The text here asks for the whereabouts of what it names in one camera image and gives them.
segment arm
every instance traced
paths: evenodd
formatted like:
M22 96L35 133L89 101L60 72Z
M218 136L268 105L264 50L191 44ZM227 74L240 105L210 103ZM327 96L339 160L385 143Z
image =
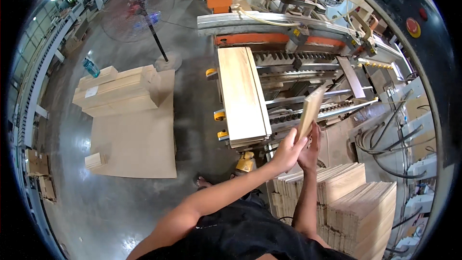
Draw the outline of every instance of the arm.
M311 145L302 150L298 164L303 170L303 186L293 214L292 226L306 237L330 248L316 232L316 163L321 142L319 126L313 122Z
M200 217L220 210L264 182L290 170L308 141L304 137L294 144L296 135L297 130L292 129L280 143L273 159L256 171L188 196L180 205L159 220L154 231L133 249L127 260L135 260L159 247L173 245L196 226Z

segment fan pole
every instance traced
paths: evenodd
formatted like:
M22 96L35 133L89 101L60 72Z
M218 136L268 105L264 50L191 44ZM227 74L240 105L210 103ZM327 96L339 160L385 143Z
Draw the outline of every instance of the fan pole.
M165 61L169 61L167 58L167 55L164 52L164 49L162 48L162 45L160 44L159 38L157 37L156 31L154 30L153 24L151 23L151 19L145 16L145 19L147 21L147 25L149 26L149 29L151 30L151 33L154 36L154 39L156 40L157 46L160 49L160 52L162 53L162 56L164 57Z

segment black shirt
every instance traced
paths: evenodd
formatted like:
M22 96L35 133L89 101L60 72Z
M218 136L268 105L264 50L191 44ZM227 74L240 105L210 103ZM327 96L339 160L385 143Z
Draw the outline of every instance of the black shirt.
M201 217L185 238L147 253L148 259L248 259L270 253L277 259L354 259L307 239L268 210L246 200Z

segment foot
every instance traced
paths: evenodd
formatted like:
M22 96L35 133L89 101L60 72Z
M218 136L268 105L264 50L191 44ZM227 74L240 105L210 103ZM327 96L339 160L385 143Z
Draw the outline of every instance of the foot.
M199 188L202 188L202 187L211 187L213 186L212 184L210 184L209 182L207 182L203 177L199 177L197 179L197 186Z

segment hand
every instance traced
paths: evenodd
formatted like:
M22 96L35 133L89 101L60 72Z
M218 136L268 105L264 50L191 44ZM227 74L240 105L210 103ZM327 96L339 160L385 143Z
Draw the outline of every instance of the hand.
M297 162L298 154L308 142L308 138L304 136L294 143L295 136L297 136L297 129L292 128L279 144L273 159L268 163L275 168L278 175L292 169Z
M321 145L320 133L321 129L315 121L313 121L311 129L311 144L308 147L308 143L306 143L305 147L303 147L302 151L298 155L298 164L304 171L316 171L317 158Z

